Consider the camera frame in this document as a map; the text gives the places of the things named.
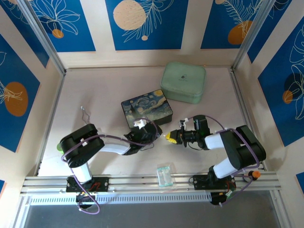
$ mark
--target small plastic bag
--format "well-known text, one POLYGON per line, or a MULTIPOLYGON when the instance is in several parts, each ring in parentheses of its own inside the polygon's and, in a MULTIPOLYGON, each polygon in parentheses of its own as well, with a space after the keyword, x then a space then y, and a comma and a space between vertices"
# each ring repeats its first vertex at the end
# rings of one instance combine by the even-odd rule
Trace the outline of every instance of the small plastic bag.
POLYGON ((157 177, 160 187, 168 187, 173 185, 173 178, 171 176, 170 166, 163 166, 157 168, 157 177))

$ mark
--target grey floor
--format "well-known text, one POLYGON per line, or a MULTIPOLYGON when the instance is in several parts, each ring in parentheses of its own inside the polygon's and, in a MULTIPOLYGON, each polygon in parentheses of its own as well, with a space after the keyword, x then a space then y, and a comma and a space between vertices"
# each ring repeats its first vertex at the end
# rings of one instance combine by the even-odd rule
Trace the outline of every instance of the grey floor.
POLYGON ((101 205, 98 215, 75 205, 31 206, 26 228, 276 228, 268 192, 244 192, 223 208, 210 203, 101 205))

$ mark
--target wire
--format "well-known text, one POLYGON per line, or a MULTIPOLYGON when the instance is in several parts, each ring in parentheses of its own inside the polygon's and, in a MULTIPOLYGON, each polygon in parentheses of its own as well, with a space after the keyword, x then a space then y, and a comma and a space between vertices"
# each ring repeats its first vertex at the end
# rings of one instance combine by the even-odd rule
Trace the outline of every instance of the wire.
POLYGON ((223 131, 219 131, 217 133, 221 133, 221 132, 225 132, 225 131, 233 131, 242 141, 243 143, 245 144, 245 146, 248 148, 248 150, 250 151, 251 155, 253 156, 253 158, 255 159, 256 161, 256 165, 254 166, 249 166, 249 167, 244 167, 243 169, 241 170, 238 170, 236 172, 234 172, 233 174, 231 174, 232 176, 242 172, 243 170, 249 170, 249 169, 255 169, 255 168, 258 168, 260 166, 260 161, 258 160, 256 154, 254 153, 254 151, 252 150, 252 148, 250 147, 250 145, 247 143, 247 141, 244 139, 244 137, 236 130, 236 129, 233 129, 233 128, 229 128, 227 130, 223 130, 223 131))
MULTIPOLYGON (((157 126, 154 122, 152 122, 151 120, 149 119, 146 119, 146 118, 139 118, 139 119, 136 119, 135 121, 137 120, 140 120, 140 119, 143 119, 143 120, 146 120, 146 121, 149 121, 150 123, 152 123, 156 129, 156 134, 155 134, 155 139, 157 139, 157 136, 158 136, 158 129, 157 129, 157 126)), ((122 139, 120 137, 117 137, 117 136, 113 136, 113 135, 105 135, 105 134, 99 134, 99 135, 94 135, 94 136, 91 136, 87 139, 84 139, 83 141, 81 141, 80 143, 76 144, 75 146, 73 146, 72 148, 70 148, 66 153, 64 153, 62 156, 61 156, 61 160, 65 163, 67 163, 67 160, 65 160, 65 157, 70 154, 72 151, 74 151, 75 149, 77 149, 79 146, 81 146, 84 142, 87 142, 87 141, 90 141, 92 139, 95 139, 95 138, 111 138, 111 139, 117 139, 117 140, 120 140, 120 141, 123 141, 123 142, 126 142, 126 143, 130 143, 130 144, 135 144, 135 145, 138 145, 138 146, 148 146, 148 145, 151 145, 153 144, 153 147, 154 147, 154 143, 148 143, 148 144, 142 144, 142 143, 136 143, 136 142, 132 142, 132 141, 129 141, 129 140, 126 140, 126 139, 122 139)), ((90 214, 90 215, 97 215, 99 212, 100 212, 100 206, 98 204, 98 202, 91 196, 91 194, 85 190, 85 188, 81 185, 81 183, 79 182, 79 180, 77 179, 76 175, 74 174, 73 170, 71 169, 71 172, 74 176, 74 179, 76 181, 76 183, 78 184, 78 186, 81 188, 81 190, 83 192, 85 192, 88 197, 97 205, 97 208, 98 210, 96 212, 89 212, 89 211, 86 211, 86 210, 83 210, 81 207, 80 207, 80 202, 78 202, 77 206, 79 208, 80 211, 82 211, 83 213, 85 214, 90 214)))
MULTIPOLYGON (((151 122, 155 128, 156 128, 156 135, 158 135, 158 130, 157 130, 157 126, 156 124, 154 124, 154 122, 151 122)), ((138 145, 138 146, 149 146, 151 145, 152 143, 148 143, 148 144, 142 144, 142 143, 136 143, 136 142, 132 142, 132 141, 129 141, 127 139, 122 139, 120 137, 117 137, 117 136, 113 136, 113 135, 105 135, 105 134, 98 134, 98 135, 93 135, 87 139, 84 139, 83 141, 81 141, 80 143, 76 144, 75 146, 73 146, 72 148, 70 148, 69 150, 67 150, 67 152, 64 153, 64 155, 61 156, 61 160, 63 162, 67 162, 67 160, 65 160, 65 157, 67 155, 69 155, 72 151, 74 151, 75 149, 77 149, 79 146, 81 146, 83 143, 87 142, 87 141, 90 141, 92 139, 95 139, 95 138, 111 138, 111 139, 116 139, 116 140, 120 140, 120 141, 123 141, 123 142, 126 142, 126 143, 129 143, 129 144, 134 144, 134 145, 138 145)))
POLYGON ((229 182, 227 181, 226 184, 227 184, 227 188, 228 188, 227 192, 229 192, 229 190, 230 190, 229 182))
POLYGON ((236 189, 237 188, 237 185, 235 184, 235 183, 233 183, 232 181, 229 181, 232 185, 233 185, 233 187, 236 189))
POLYGON ((217 122, 223 130, 225 129, 224 126, 218 120, 214 119, 213 117, 211 117, 209 115, 204 115, 204 116, 211 119, 211 120, 214 120, 215 122, 217 122))
POLYGON ((213 117, 208 116, 208 115, 204 115, 204 116, 205 116, 205 117, 208 117, 208 118, 211 119, 211 120, 214 120, 215 122, 217 122, 223 130, 225 129, 224 126, 223 126, 219 121, 217 121, 216 119, 214 119, 213 117))
POLYGON ((250 182, 248 182, 247 185, 245 185, 238 193, 236 193, 233 197, 231 197, 230 199, 227 199, 225 202, 223 203, 220 203, 219 205, 222 207, 223 205, 229 203, 233 198, 235 198, 237 195, 239 195, 241 192, 243 192, 253 181, 252 177, 249 177, 250 178, 250 182))
POLYGON ((85 108, 83 106, 80 106, 82 110, 82 120, 85 122, 85 124, 90 123, 90 115, 86 112, 85 108))
POLYGON ((150 147, 150 148, 147 148, 147 149, 144 149, 144 150, 141 150, 141 149, 140 149, 140 151, 146 151, 146 150, 149 150, 149 149, 152 149, 152 148, 154 148, 154 143, 152 142, 152 144, 153 144, 153 146, 152 146, 152 147, 150 147))
POLYGON ((201 149, 196 149, 196 148, 190 146, 189 142, 188 142, 188 146, 189 146, 191 149, 194 149, 194 150, 196 150, 196 151, 202 151, 202 150, 203 150, 203 148, 201 148, 201 149))
POLYGON ((189 182, 189 184, 194 185, 194 182, 193 182, 193 181, 192 181, 192 182, 190 181, 191 178, 193 179, 193 177, 190 177, 189 180, 188 180, 188 182, 189 182))
POLYGON ((91 196, 91 194, 81 185, 81 183, 79 182, 79 180, 77 179, 76 175, 74 174, 73 170, 71 169, 72 171, 72 174, 74 176, 74 179, 76 181, 76 183, 79 185, 79 187, 81 188, 82 191, 84 191, 88 197, 96 204, 97 206, 97 211, 96 212, 89 212, 87 210, 83 210, 81 207, 80 207, 80 202, 78 202, 77 204, 77 207, 79 208, 80 211, 82 211, 83 213, 85 214, 89 214, 89 215, 97 215, 99 212, 100 212, 100 206, 99 204, 97 203, 97 201, 91 196))

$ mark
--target metal frame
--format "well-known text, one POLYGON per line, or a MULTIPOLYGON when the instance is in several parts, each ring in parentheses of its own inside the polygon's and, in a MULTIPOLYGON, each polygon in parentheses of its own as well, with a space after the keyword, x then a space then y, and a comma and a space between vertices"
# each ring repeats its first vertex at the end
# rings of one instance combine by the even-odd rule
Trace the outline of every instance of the metal frame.
POLYGON ((29 25, 33 29, 43 48, 46 50, 50 59, 54 62, 57 70, 64 75, 66 73, 66 69, 60 60, 56 49, 54 48, 51 40, 49 39, 46 31, 44 30, 39 18, 35 14, 33 8, 31 7, 28 0, 17 0, 18 6, 23 13, 24 17, 28 21, 29 25))
POLYGON ((253 41, 257 37, 257 34, 259 33, 262 25, 264 24, 264 21, 266 20, 268 14, 275 2, 276 2, 276 0, 263 1, 261 8, 257 12, 256 17, 253 20, 253 23, 252 23, 247 35, 245 36, 245 39, 239 49, 237 57, 233 62, 233 65, 231 67, 233 71, 235 69, 237 69, 237 67, 241 63, 243 57, 249 51, 253 41))
MULTIPOLYGON (((251 44, 257 36, 260 28, 262 27, 269 11, 276 0, 264 1, 256 18, 245 37, 243 44, 240 47, 239 53, 231 67, 230 77, 235 89, 235 94, 239 102, 239 107, 242 112, 244 122, 252 129, 253 125, 250 120, 245 101, 243 99, 240 86, 235 75, 235 70, 240 64, 242 58, 248 52, 251 44)), ((28 20, 30 26, 34 30, 36 36, 46 49, 50 58, 54 61, 57 69, 63 75, 66 70, 61 62, 57 52, 51 43, 47 33, 45 32, 42 24, 36 16, 34 10, 30 6, 27 0, 17 0, 20 10, 28 20)), ((53 106, 52 116, 49 121, 49 126, 45 134, 45 141, 41 147, 40 160, 43 156, 46 141, 50 132, 50 128, 55 115, 57 103, 60 97, 62 85, 57 92, 56 101, 53 106)), ((282 227, 291 227, 291 221, 288 218, 286 209, 280 193, 281 185, 278 181, 275 172, 265 171, 264 163, 262 163, 260 170, 262 176, 257 181, 253 182, 246 190, 267 190, 273 199, 273 204, 276 209, 276 213, 279 222, 282 227)), ((103 193, 96 193, 96 197, 99 203, 156 203, 156 202, 191 202, 191 201, 210 201, 210 193, 218 190, 204 191, 194 190, 194 187, 189 184, 189 178, 193 174, 173 174, 174 185, 172 188, 160 189, 158 185, 158 178, 155 175, 132 175, 132 176, 111 176, 109 180, 109 191, 103 193)), ((24 181, 23 187, 20 193, 19 208, 10 227, 23 227, 26 221, 26 217, 31 205, 62 205, 62 204, 75 204, 75 193, 66 193, 66 178, 67 177, 27 177, 24 181)), ((241 178, 236 178, 237 190, 240 190, 246 183, 241 178)))
POLYGON ((49 134, 51 132, 51 127, 52 127, 52 124, 53 124, 53 121, 54 121, 54 117, 55 117, 55 113, 56 113, 56 109, 57 109, 57 105, 58 105, 58 102, 59 102, 59 98, 60 98, 60 94, 61 94, 61 90, 62 90, 64 81, 65 81, 65 77, 63 77, 61 79, 60 86, 59 86, 59 88, 56 92, 56 98, 55 98, 55 102, 54 102, 53 107, 52 107, 51 116, 50 116, 49 121, 48 121, 47 129, 46 129, 46 131, 43 135, 43 141, 42 141, 41 147, 39 149, 39 154, 38 154, 38 159, 36 161, 34 176, 38 176, 38 173, 39 173, 39 169, 40 169, 40 166, 41 166, 41 161, 42 161, 44 151, 45 151, 46 146, 47 146, 48 137, 49 137, 49 134))

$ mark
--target starry night box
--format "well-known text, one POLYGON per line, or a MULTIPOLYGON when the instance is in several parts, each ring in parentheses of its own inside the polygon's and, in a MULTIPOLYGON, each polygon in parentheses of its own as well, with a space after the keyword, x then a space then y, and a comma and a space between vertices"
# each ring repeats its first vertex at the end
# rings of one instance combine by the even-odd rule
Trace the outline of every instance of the starry night box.
POLYGON ((141 117, 157 125, 172 121, 173 111, 161 89, 123 101, 122 108, 131 130, 134 129, 134 120, 141 117))

